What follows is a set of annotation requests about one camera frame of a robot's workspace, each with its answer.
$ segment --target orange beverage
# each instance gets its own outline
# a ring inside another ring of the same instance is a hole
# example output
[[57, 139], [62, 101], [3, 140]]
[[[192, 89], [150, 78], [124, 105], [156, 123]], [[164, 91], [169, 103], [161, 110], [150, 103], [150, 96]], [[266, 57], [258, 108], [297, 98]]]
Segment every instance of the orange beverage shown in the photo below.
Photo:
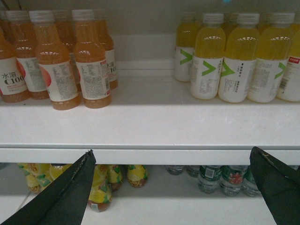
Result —
[[30, 11], [37, 36], [36, 57], [46, 87], [56, 110], [72, 109], [80, 104], [80, 97], [71, 67], [68, 49], [62, 44], [50, 10]]
[[113, 39], [108, 34], [105, 11], [102, 9], [94, 10], [94, 15], [96, 19], [98, 41], [105, 49], [109, 86], [110, 89], [114, 89], [118, 86], [118, 78], [114, 58]]
[[7, 19], [15, 37], [17, 62], [33, 99], [46, 99], [49, 94], [39, 69], [35, 49], [38, 45], [27, 11], [7, 11]]
[[77, 36], [74, 55], [84, 104], [92, 109], [105, 107], [112, 99], [105, 49], [98, 41], [93, 10], [73, 10], [72, 16]]

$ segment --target plastic bottle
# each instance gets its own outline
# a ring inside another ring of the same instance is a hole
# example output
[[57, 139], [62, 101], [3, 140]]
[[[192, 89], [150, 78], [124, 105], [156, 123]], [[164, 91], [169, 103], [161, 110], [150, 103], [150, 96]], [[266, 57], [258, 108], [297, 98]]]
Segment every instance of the plastic bottle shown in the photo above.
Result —
[[259, 40], [257, 13], [238, 15], [238, 27], [228, 40], [221, 72], [219, 97], [227, 102], [242, 102], [248, 93], [255, 66], [255, 50]]
[[190, 69], [195, 48], [195, 40], [198, 33], [196, 13], [182, 13], [180, 25], [177, 28], [175, 48], [175, 79], [181, 82], [189, 82]]
[[227, 196], [237, 195], [242, 187], [248, 165], [225, 165], [220, 182], [221, 191]]
[[221, 165], [202, 165], [198, 174], [198, 187], [207, 194], [214, 193], [220, 188], [220, 178], [222, 175]]
[[255, 71], [247, 98], [260, 103], [272, 101], [280, 86], [292, 44], [293, 31], [290, 25], [294, 13], [273, 13], [271, 26], [260, 38], [257, 46]]
[[76, 44], [76, 38], [73, 32], [71, 12], [68, 10], [54, 10], [52, 12], [55, 19], [54, 23], [58, 35], [60, 37], [60, 40], [62, 44], [65, 47], [67, 47], [70, 53], [71, 64], [73, 68], [77, 90], [81, 91], [80, 79], [79, 79], [79, 74], [76, 67], [75, 56], [74, 56], [74, 46]]
[[0, 32], [0, 95], [4, 102], [21, 102], [30, 98], [25, 79], [17, 65], [14, 47]]
[[50, 10], [30, 11], [37, 36], [36, 57], [46, 87], [56, 110], [72, 109], [80, 104], [80, 96], [70, 63], [70, 55], [58, 36]]
[[199, 99], [212, 99], [218, 92], [225, 33], [221, 28], [223, 14], [203, 14], [204, 27], [198, 32], [191, 69], [191, 94]]
[[112, 90], [118, 86], [113, 39], [108, 34], [105, 11], [103, 9], [95, 9], [94, 14], [96, 19], [98, 41], [102, 44], [102, 46], [105, 49], [109, 86]]
[[49, 98], [49, 94], [39, 69], [35, 50], [38, 45], [27, 11], [7, 11], [7, 19], [15, 37], [14, 48], [18, 66], [24, 76], [30, 95], [35, 100]]
[[111, 101], [105, 49], [98, 41], [93, 10], [72, 10], [77, 43], [74, 48], [84, 104], [97, 109]]

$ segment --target yellow juice bottle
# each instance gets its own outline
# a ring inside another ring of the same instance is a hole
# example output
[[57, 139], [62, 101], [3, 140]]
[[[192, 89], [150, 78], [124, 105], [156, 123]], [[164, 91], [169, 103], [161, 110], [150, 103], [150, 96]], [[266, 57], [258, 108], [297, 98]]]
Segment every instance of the yellow juice bottle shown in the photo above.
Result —
[[290, 25], [294, 13], [273, 13], [271, 26], [262, 34], [256, 51], [256, 64], [247, 98], [260, 103], [272, 101], [280, 86], [292, 44]]
[[35, 50], [38, 45], [27, 11], [7, 11], [7, 18], [15, 37], [17, 62], [33, 99], [46, 99], [49, 94], [39, 69]]
[[67, 48], [58, 36], [50, 10], [30, 11], [37, 37], [36, 57], [46, 87], [56, 110], [72, 109], [80, 104], [80, 96]]
[[178, 81], [189, 82], [191, 79], [190, 69], [198, 30], [196, 13], [182, 13], [180, 25], [177, 28], [175, 48], [175, 79]]
[[78, 70], [76, 67], [75, 56], [74, 56], [74, 47], [76, 44], [76, 38], [74, 35], [73, 26], [72, 26], [71, 12], [68, 10], [54, 10], [52, 12], [53, 12], [53, 16], [55, 19], [54, 23], [55, 23], [58, 35], [60, 37], [60, 40], [61, 40], [62, 44], [65, 47], [67, 47], [67, 49], [70, 53], [71, 65], [73, 68], [73, 73], [74, 73], [77, 89], [78, 89], [78, 91], [81, 91], [80, 79], [79, 79], [79, 74], [78, 74]]
[[113, 39], [108, 34], [105, 11], [103, 9], [95, 9], [94, 14], [96, 19], [95, 22], [97, 28], [98, 41], [102, 44], [102, 46], [105, 49], [109, 86], [112, 90], [118, 86]]
[[212, 99], [218, 92], [225, 33], [221, 28], [223, 14], [203, 14], [204, 27], [198, 32], [191, 70], [191, 94], [199, 99]]
[[105, 49], [98, 41], [93, 10], [72, 10], [77, 42], [74, 48], [84, 104], [102, 108], [111, 101]]
[[255, 50], [259, 41], [257, 13], [238, 15], [238, 27], [227, 40], [218, 89], [219, 97], [227, 102], [242, 102], [248, 93], [255, 66]]

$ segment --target bottle cap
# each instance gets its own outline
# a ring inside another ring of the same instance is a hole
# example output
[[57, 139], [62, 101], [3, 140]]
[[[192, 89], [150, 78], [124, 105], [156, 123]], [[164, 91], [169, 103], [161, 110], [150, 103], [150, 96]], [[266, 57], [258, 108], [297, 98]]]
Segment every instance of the bottle cap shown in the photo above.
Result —
[[54, 16], [50, 10], [29, 11], [29, 16], [33, 23], [54, 22]]
[[204, 13], [203, 23], [206, 24], [222, 24], [224, 19], [224, 14], [222, 13]]
[[72, 10], [74, 21], [91, 21], [95, 20], [95, 15], [92, 9], [76, 9]]
[[237, 24], [254, 25], [259, 22], [259, 13], [240, 13], [238, 14]]

